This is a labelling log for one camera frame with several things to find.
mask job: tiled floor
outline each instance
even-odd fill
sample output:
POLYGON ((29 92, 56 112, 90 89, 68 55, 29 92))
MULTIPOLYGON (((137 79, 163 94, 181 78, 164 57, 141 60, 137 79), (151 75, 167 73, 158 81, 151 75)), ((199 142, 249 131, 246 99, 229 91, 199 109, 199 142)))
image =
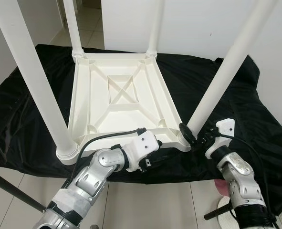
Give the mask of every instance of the tiled floor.
MULTIPOLYGON (((82 46, 104 49, 101 11, 84 8, 77 20, 82 46)), ((68 31, 60 31, 51 44, 70 46, 68 31)), ((0 175, 44 205, 64 182, 2 168, 0 175)), ((221 197, 212 180, 159 185, 110 183, 80 228, 97 224, 101 229, 220 229, 217 219, 205 221, 203 216, 216 209, 221 197)), ((40 217, 40 212, 0 189, 0 229, 30 229, 40 217)))

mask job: black cloth cover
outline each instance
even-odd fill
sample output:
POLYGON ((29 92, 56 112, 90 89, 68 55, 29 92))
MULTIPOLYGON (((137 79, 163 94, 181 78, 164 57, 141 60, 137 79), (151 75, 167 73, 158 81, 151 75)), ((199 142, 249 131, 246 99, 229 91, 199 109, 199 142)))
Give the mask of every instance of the black cloth cover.
MULTIPOLYGON (((71 47, 37 45, 38 56, 68 123, 75 64, 71 47)), ((85 49, 85 52, 117 52, 85 49)), ((187 123, 212 81, 222 59, 159 54, 157 63, 183 123, 187 123)), ((235 119, 235 136, 245 139, 261 155, 268 177, 272 211, 282 211, 282 127, 261 103, 256 86, 259 69, 247 57, 210 116, 210 120, 235 119)), ((262 171, 252 151, 232 140, 230 149, 251 164, 263 188, 262 171)), ((55 144, 17 68, 0 86, 0 167, 41 177, 68 177, 73 166, 63 165, 55 155, 55 144)), ((174 183, 221 178, 204 152, 183 153, 163 149, 155 153, 158 166, 139 171, 113 173, 110 181, 174 183)), ((82 158, 79 168, 91 157, 82 158)))

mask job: white wall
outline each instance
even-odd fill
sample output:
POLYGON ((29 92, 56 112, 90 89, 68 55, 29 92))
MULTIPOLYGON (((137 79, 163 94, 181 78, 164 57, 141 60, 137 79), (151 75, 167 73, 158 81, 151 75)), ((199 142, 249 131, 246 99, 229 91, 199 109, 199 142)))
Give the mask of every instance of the white wall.
MULTIPOLYGON (((255 0, 166 0, 158 51, 225 57, 255 0)), ((145 52, 153 0, 102 0, 106 49, 145 52)), ((250 55, 261 71, 262 102, 282 123, 282 0, 250 55)))
MULTIPOLYGON (((48 44, 61 30, 62 23, 57 0, 19 0, 33 43, 48 44)), ((16 67, 0 30, 0 84, 16 67)))

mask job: white cylindrical leg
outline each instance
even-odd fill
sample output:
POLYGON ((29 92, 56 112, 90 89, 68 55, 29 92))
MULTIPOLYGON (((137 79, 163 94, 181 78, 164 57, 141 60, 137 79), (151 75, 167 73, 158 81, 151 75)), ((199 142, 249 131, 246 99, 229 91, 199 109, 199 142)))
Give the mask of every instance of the white cylindrical leg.
POLYGON ((84 50, 82 49, 82 44, 80 42, 73 0, 63 0, 63 4, 73 48, 72 57, 75 62, 77 57, 84 56, 84 50))
POLYGON ((148 57, 157 57, 157 46, 164 11, 164 2, 165 0, 156 0, 156 10, 149 38, 149 45, 146 51, 146 56, 148 57))
POLYGON ((17 0, 0 0, 0 28, 57 146, 58 156, 74 158, 78 155, 78 145, 69 135, 17 0))
POLYGON ((195 137, 197 137, 199 131, 226 91, 241 64, 246 59, 250 47, 259 35, 276 2, 277 0, 257 0, 254 10, 245 22, 233 46, 228 51, 222 65, 187 124, 195 137))

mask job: pink object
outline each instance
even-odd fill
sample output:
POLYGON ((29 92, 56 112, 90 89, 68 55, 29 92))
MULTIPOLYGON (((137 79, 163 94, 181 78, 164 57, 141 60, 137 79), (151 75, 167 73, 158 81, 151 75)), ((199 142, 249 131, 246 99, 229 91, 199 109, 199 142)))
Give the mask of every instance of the pink object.
POLYGON ((218 192, 225 196, 228 197, 229 196, 229 192, 228 192, 228 184, 225 180, 221 180, 221 179, 216 179, 214 180, 215 182, 215 186, 218 190, 218 192))

